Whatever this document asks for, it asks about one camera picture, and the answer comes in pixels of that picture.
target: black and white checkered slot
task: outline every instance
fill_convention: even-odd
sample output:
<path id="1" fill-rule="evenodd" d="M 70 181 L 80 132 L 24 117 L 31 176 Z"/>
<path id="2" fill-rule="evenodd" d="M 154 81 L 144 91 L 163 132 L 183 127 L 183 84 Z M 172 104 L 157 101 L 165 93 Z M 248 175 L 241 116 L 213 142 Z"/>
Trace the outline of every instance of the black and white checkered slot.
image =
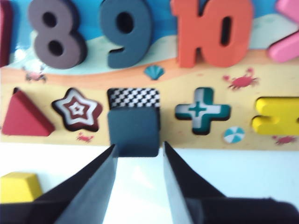
<path id="1" fill-rule="evenodd" d="M 160 108 L 160 94 L 152 88 L 112 88 L 108 92 L 110 109 L 115 107 Z"/>

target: dark teal number 9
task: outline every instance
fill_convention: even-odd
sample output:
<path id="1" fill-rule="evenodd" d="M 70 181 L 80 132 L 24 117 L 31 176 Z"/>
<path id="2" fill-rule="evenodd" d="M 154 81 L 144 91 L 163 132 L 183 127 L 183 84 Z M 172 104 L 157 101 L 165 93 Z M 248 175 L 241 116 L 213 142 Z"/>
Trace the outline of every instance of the dark teal number 9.
<path id="1" fill-rule="evenodd" d="M 71 1 L 33 0 L 28 15 L 38 32 L 34 49 L 42 62 L 53 68 L 68 69 L 84 61 L 86 44 L 76 31 L 79 14 Z"/>
<path id="2" fill-rule="evenodd" d="M 145 56 L 151 44 L 153 23 L 144 0 L 104 0 L 100 8 L 100 24 L 110 41 L 123 46 L 110 51 L 109 67 L 130 67 Z"/>

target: orange number 10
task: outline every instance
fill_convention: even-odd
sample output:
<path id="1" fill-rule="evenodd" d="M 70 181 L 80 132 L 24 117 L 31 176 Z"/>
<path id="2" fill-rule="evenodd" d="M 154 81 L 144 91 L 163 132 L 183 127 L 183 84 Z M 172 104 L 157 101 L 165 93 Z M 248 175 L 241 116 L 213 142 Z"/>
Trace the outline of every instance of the orange number 10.
<path id="1" fill-rule="evenodd" d="M 209 0 L 199 16 L 199 0 L 171 0 L 178 17 L 178 62 L 193 67 L 196 49 L 201 48 L 206 62 L 229 67 L 246 55 L 253 19 L 250 0 Z M 226 41 L 222 40 L 227 32 Z"/>

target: yellow shape piece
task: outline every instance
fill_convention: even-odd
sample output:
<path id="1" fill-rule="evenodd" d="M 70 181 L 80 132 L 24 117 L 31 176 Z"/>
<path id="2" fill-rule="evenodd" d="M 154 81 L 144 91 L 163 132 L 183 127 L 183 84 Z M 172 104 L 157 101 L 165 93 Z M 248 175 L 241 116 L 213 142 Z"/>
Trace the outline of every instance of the yellow shape piece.
<path id="1" fill-rule="evenodd" d="M 258 134 L 299 135 L 299 98 L 259 98 L 256 109 L 262 115 L 252 120 Z"/>
<path id="2" fill-rule="evenodd" d="M 1 177 L 1 203 L 31 202 L 40 195 L 36 174 L 12 172 Z"/>

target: red crab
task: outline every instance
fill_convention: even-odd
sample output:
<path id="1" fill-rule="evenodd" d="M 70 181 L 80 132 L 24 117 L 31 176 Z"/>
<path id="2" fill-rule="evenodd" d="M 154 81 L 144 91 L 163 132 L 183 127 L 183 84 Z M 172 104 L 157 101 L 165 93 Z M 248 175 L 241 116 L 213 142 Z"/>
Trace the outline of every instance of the red crab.
<path id="1" fill-rule="evenodd" d="M 80 141 L 85 141 L 85 142 L 91 142 L 91 140 L 93 139 L 93 135 L 92 136 L 84 136 L 82 132 L 79 133 L 77 140 Z"/>
<path id="2" fill-rule="evenodd" d="M 43 70 L 44 69 L 45 69 L 45 67 L 41 66 L 40 70 L 38 72 L 35 72 L 35 71 L 27 71 L 25 66 L 22 67 L 22 70 L 24 72 L 26 72 L 26 81 L 31 81 L 31 80 L 39 81 L 39 80 L 43 80 L 44 83 L 45 83 L 47 81 L 47 78 L 43 74 Z"/>
<path id="3" fill-rule="evenodd" d="M 273 139 L 277 140 L 277 142 L 275 144 L 277 145 L 283 145 L 283 144 L 287 144 L 290 142 L 295 142 L 297 140 L 297 138 L 295 138 L 294 136 L 285 136 L 285 137 L 277 137 L 277 136 L 273 136 Z"/>
<path id="4" fill-rule="evenodd" d="M 233 90 L 235 89 L 240 89 L 242 87 L 247 87 L 249 85 L 254 86 L 255 84 L 257 84 L 257 78 L 253 78 L 254 75 L 254 70 L 253 68 L 248 68 L 246 70 L 246 74 L 242 77 L 239 78 L 233 78 L 232 80 L 229 80 L 229 76 L 223 76 L 223 79 L 229 83 L 231 83 L 231 85 L 229 86 L 233 88 Z"/>

